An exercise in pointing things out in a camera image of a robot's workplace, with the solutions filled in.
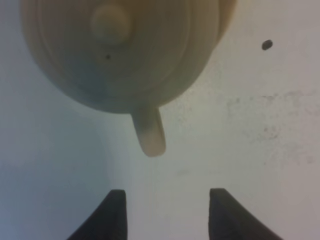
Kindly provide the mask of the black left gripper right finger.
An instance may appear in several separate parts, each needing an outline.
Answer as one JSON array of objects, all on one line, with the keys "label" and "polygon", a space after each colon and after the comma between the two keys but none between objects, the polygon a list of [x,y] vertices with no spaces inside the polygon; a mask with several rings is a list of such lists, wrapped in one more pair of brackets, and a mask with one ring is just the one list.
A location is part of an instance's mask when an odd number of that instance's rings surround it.
[{"label": "black left gripper right finger", "polygon": [[280,240],[277,234],[246,210],[226,189],[210,190],[210,240]]}]

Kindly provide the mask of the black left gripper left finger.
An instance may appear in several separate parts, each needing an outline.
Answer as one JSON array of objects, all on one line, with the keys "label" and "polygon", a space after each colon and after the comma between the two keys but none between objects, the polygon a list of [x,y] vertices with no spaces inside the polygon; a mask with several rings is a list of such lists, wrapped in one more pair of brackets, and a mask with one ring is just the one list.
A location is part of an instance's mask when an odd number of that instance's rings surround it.
[{"label": "black left gripper left finger", "polygon": [[73,233],[70,240],[127,240],[127,196],[112,190],[94,213]]}]

